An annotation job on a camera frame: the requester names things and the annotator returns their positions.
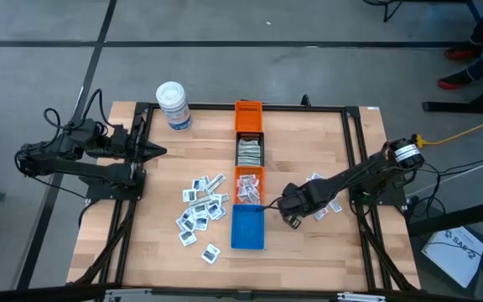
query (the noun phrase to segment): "orange bin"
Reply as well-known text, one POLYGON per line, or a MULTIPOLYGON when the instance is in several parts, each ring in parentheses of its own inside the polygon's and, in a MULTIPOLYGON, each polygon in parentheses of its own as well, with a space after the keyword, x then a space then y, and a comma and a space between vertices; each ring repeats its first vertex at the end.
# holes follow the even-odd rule
POLYGON ((264 183, 265 183, 265 169, 264 167, 253 167, 253 166, 236 166, 234 170, 234 196, 236 199, 234 203, 240 204, 240 199, 237 196, 238 193, 238 186, 237 181, 240 179, 240 175, 256 175, 258 179, 258 193, 260 193, 260 204, 264 203, 265 195, 264 195, 264 183))
POLYGON ((235 105, 236 132, 262 131, 262 103, 255 101, 238 101, 235 105))

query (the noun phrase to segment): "red shoe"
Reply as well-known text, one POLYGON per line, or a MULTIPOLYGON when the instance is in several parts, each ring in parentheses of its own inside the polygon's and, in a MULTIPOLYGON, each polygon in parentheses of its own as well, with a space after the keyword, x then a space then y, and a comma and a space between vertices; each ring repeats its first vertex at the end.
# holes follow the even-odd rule
POLYGON ((444 56, 449 60, 472 60, 480 57, 483 44, 463 42, 444 51, 444 56))
POLYGON ((454 90, 465 87, 469 85, 472 81, 473 79, 470 78, 467 70, 463 70, 458 72, 457 74, 453 74, 443 79, 440 79, 439 81, 437 81, 437 86, 445 90, 454 90))

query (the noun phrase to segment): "gray floor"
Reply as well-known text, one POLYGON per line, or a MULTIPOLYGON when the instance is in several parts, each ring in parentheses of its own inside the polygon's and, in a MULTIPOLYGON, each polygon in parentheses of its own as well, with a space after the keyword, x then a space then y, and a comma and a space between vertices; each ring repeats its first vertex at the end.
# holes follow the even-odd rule
MULTIPOLYGON (((475 3, 482 13, 483 2, 475 3)), ((107 4, 0 0, 0 39, 96 40, 107 4)), ((360 0, 119 0, 107 40, 452 41, 467 39, 475 24, 464 4, 405 3, 391 22, 381 19, 382 8, 360 0)), ((45 189, 19 175, 13 154, 52 135, 42 118, 46 107, 63 121, 70 117, 91 53, 0 48, 0 191, 8 195, 0 202, 0 289, 13 286, 45 189)), ((115 100, 154 101, 156 87, 169 80, 184 85, 190 102, 297 104, 306 93, 315 105, 380 107, 389 138, 421 133, 437 140, 483 122, 483 115, 422 111, 425 101, 467 102, 483 92, 483 81, 461 91, 435 85, 463 68, 441 49, 110 48, 101 53, 92 87, 104 90, 106 108, 115 100)), ((91 114, 98 117, 96 107, 91 114)), ((440 169, 482 159, 483 129, 423 153, 440 169)), ((433 181, 421 174, 408 191, 433 181)), ((85 193, 73 177, 63 186, 85 193)), ((483 203, 483 170, 444 184, 439 198, 448 211, 483 203)), ((64 283, 82 206, 60 192, 32 286, 64 283)), ((483 234, 483 224, 474 228, 483 234)), ((419 274, 430 292, 460 293, 431 272, 419 274)))

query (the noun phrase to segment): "person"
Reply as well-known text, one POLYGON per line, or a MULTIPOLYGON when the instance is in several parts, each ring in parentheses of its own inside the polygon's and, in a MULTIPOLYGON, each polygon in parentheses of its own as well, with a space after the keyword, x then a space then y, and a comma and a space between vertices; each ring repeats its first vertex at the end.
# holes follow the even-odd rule
MULTIPOLYGON (((483 50, 483 17, 476 25, 469 42, 457 44, 444 52, 450 60, 470 60, 479 58, 483 50)), ((483 60, 478 60, 467 69, 439 79, 437 85, 446 90, 458 89, 483 78, 483 60)))

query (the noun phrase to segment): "wooden table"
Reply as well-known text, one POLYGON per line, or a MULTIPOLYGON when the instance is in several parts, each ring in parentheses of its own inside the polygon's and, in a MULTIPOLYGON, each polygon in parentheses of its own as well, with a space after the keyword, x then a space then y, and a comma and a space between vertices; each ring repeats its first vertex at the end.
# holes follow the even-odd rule
MULTIPOLYGON (((132 121, 135 102, 115 102, 110 122, 132 121)), ((369 154, 386 140, 376 107, 361 107, 361 121, 369 154)), ((177 133, 156 111, 149 140, 167 154, 145 164, 148 172, 138 202, 129 245, 124 285, 219 289, 357 290, 366 288, 357 220, 348 207, 348 194, 339 194, 344 208, 321 221, 303 219, 298 230, 287 226, 277 211, 265 211, 265 250, 231 249, 231 205, 234 199, 234 112, 194 110, 190 130, 177 133), (183 247, 174 222, 186 208, 182 190, 202 175, 223 173, 227 180, 216 193, 228 193, 227 216, 212 221, 208 231, 195 231, 198 241, 183 247), (208 243, 221 250, 216 263, 200 258, 208 243)), ((266 199, 280 196, 288 182, 303 184, 313 172, 330 177, 348 168, 339 113, 263 113, 265 132, 266 199)), ((353 121, 351 136, 359 163, 353 121)), ((102 160, 101 164, 111 161, 102 160)), ((103 249, 114 200, 103 200, 84 215, 70 265, 68 281, 79 278, 103 249)), ((385 247, 409 282, 419 287, 417 270, 403 217, 391 206, 379 206, 385 247)), ((108 280, 114 279, 118 251, 113 253, 108 280)), ((381 286, 377 256, 372 263, 381 286)))

